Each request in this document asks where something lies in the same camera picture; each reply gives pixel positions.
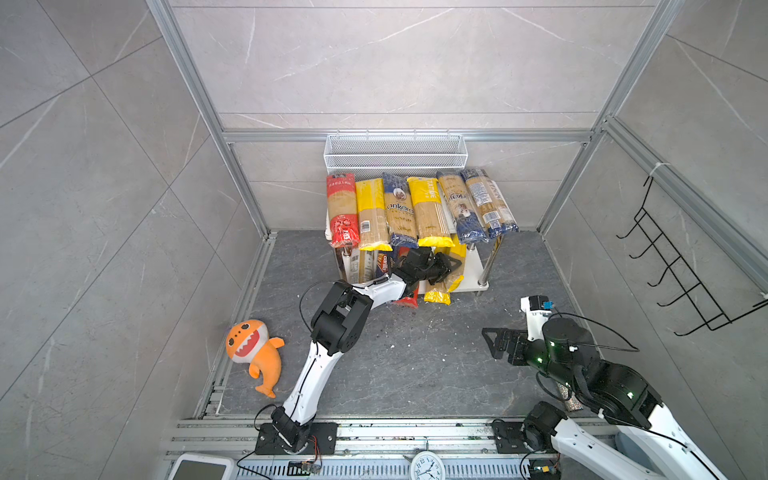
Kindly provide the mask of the white tablet device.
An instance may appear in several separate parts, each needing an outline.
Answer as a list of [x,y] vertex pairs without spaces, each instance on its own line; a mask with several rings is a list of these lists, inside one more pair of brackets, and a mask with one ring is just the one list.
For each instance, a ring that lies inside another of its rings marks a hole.
[[184,453],[174,462],[169,480],[230,480],[236,478],[237,464],[232,458]]

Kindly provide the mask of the orange shark plush toy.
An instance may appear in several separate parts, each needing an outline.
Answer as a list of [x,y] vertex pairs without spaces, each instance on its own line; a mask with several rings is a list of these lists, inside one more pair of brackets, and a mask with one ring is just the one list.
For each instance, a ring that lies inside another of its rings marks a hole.
[[249,319],[234,325],[225,340],[226,353],[231,361],[247,364],[249,375],[261,379],[255,390],[275,399],[274,387],[280,380],[282,360],[279,349],[285,341],[269,334],[267,325],[258,319]]

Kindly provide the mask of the black wall hook rack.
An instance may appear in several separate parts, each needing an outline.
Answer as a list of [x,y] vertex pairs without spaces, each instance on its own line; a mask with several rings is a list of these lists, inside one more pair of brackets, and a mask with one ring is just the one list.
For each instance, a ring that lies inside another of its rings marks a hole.
[[640,206],[632,217],[629,229],[623,234],[617,234],[615,238],[624,241],[633,235],[640,236],[644,240],[644,249],[639,253],[630,253],[628,257],[632,260],[640,260],[653,253],[662,262],[663,269],[658,278],[654,282],[647,282],[646,285],[654,289],[670,280],[675,286],[676,295],[664,302],[657,302],[656,305],[659,308],[669,309],[685,302],[693,309],[697,323],[691,328],[674,331],[673,334],[682,338],[701,330],[715,332],[754,313],[766,310],[767,300],[763,299],[751,305],[745,312],[735,316],[730,316],[725,311],[695,271],[692,263],[688,261],[688,258],[648,210],[647,203],[653,185],[654,179],[648,175],[642,184],[644,194]]

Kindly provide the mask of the white analog clock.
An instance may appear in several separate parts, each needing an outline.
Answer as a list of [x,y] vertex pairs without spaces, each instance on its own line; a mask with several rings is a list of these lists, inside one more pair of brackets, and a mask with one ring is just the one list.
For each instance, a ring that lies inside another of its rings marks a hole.
[[411,480],[445,480],[446,467],[443,460],[434,452],[419,452],[410,462]]

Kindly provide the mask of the blue white label spaghetti bag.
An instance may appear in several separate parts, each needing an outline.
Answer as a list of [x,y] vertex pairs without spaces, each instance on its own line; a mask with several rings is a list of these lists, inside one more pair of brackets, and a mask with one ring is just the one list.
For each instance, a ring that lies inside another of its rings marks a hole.
[[468,188],[476,212],[489,238],[494,239],[519,230],[497,183],[483,169],[465,169],[461,176]]

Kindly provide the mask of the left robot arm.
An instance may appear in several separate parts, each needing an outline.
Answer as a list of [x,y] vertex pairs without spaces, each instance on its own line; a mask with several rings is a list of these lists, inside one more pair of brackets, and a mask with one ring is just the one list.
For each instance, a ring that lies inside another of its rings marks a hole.
[[301,452],[323,390],[335,365],[360,339],[370,312],[405,299],[421,282],[445,280],[460,262],[430,247],[418,247],[397,260],[390,273],[361,285],[336,281],[309,323],[310,347],[298,380],[282,405],[271,413],[271,427],[281,447]]

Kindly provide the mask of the blue Ankara spaghetti bag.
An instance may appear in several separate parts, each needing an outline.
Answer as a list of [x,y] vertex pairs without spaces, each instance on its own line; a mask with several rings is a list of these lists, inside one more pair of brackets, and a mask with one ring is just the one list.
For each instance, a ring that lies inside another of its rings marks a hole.
[[390,245],[417,248],[418,232],[407,180],[391,173],[384,173],[382,180]]

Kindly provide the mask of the red white label spaghetti bag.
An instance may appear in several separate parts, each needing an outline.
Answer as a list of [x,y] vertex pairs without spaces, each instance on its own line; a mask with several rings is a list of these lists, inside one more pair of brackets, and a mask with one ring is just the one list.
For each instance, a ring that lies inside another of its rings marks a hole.
[[373,281],[376,273],[376,255],[377,251],[342,248],[343,278],[350,284],[364,284]]

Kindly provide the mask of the white two-tier shelf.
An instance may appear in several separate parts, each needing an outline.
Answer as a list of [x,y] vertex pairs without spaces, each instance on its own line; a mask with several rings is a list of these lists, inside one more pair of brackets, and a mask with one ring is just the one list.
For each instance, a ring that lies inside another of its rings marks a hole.
[[439,172],[435,178],[396,175],[357,182],[353,174],[326,178],[329,226],[334,248],[357,247],[361,251],[391,251],[405,246],[400,259],[384,282],[354,286],[337,281],[329,294],[353,304],[372,306],[399,301],[418,284],[441,283],[456,269],[447,253],[457,241],[450,235],[442,201],[467,194],[465,181]]

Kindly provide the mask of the blue Barilla spaghetti box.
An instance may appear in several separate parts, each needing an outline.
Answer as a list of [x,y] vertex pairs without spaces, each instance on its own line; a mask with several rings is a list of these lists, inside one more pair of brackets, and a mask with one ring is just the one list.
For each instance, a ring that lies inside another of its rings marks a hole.
[[379,250],[376,252],[375,274],[377,278],[391,274],[394,257],[393,251]]

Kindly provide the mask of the yellow Pastatime spaghetti bag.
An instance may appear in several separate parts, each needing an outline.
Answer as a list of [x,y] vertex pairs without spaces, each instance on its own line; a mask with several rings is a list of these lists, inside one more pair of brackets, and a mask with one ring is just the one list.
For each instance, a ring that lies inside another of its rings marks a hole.
[[420,247],[451,248],[451,238],[439,185],[436,178],[407,179],[414,208],[418,245]]

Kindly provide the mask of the glitter silver microphone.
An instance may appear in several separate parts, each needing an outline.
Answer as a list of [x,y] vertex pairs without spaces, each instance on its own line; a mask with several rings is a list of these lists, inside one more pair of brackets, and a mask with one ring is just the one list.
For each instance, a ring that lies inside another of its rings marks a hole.
[[573,391],[567,385],[558,383],[557,388],[558,388],[559,395],[562,398],[562,401],[564,403],[575,401]]

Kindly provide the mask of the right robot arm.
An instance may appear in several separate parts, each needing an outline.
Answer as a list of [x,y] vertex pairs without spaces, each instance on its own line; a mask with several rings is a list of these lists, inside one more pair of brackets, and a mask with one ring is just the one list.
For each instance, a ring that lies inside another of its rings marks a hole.
[[600,345],[573,318],[530,311],[527,328],[484,328],[491,355],[528,366],[565,387],[618,428],[648,459],[642,464],[595,439],[560,408],[538,403],[521,438],[532,452],[556,451],[611,479],[722,479],[724,473],[685,433],[658,392],[631,367],[600,355]]

